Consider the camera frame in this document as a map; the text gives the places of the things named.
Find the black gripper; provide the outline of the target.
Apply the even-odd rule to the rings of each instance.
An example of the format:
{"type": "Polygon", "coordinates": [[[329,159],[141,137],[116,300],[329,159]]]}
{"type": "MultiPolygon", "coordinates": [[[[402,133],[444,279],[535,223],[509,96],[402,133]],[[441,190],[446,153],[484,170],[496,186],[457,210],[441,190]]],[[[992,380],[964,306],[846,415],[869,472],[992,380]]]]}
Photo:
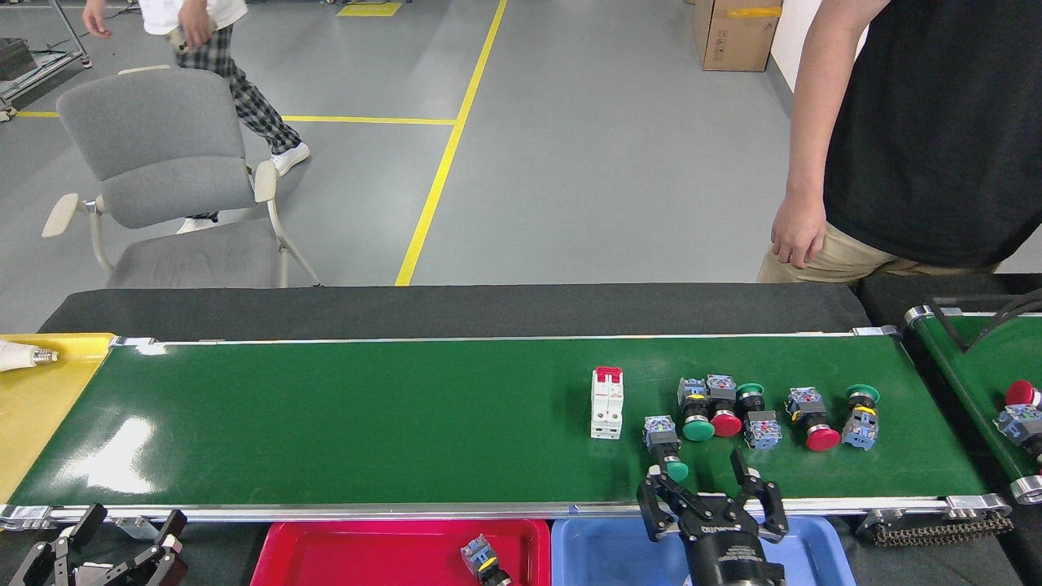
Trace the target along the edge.
{"type": "Polygon", "coordinates": [[[637,485],[637,505],[648,538],[680,534],[694,585],[785,585],[785,568],[768,562],[760,538],[778,543],[788,522],[777,483],[764,481],[743,453],[730,455],[739,496],[696,496],[651,465],[637,485]],[[758,523],[745,503],[755,498],[765,519],[758,523]]]}

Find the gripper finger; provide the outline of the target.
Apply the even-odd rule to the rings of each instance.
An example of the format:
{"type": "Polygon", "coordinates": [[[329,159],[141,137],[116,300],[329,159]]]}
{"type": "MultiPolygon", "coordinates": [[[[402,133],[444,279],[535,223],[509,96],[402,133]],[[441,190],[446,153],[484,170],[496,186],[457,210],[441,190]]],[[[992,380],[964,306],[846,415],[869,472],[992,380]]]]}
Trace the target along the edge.
{"type": "Polygon", "coordinates": [[[59,534],[59,538],[34,543],[8,585],[78,585],[68,556],[86,547],[105,517],[107,508],[94,503],[74,527],[59,534]]]}
{"type": "Polygon", "coordinates": [[[90,585],[179,585],[187,573],[179,541],[185,526],[183,512],[172,509],[152,546],[118,565],[92,566],[90,585]]]}

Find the person's right hand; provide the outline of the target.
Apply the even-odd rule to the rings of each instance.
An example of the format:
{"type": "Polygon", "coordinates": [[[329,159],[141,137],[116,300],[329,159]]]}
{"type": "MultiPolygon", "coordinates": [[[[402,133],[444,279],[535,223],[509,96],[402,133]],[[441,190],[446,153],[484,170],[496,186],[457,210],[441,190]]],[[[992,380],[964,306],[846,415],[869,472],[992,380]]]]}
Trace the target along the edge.
{"type": "Polygon", "coordinates": [[[826,215],[821,194],[786,195],[771,230],[771,252],[778,262],[808,269],[823,248],[826,215]]]}

